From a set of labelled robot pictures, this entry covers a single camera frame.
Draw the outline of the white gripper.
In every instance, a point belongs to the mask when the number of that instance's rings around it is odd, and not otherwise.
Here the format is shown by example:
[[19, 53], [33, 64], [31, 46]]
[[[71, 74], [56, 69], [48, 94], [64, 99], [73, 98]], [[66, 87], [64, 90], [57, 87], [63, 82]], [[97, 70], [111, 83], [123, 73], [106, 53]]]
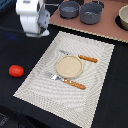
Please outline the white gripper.
[[16, 13], [20, 16], [23, 31], [28, 37], [48, 36], [50, 12], [45, 0], [17, 0]]

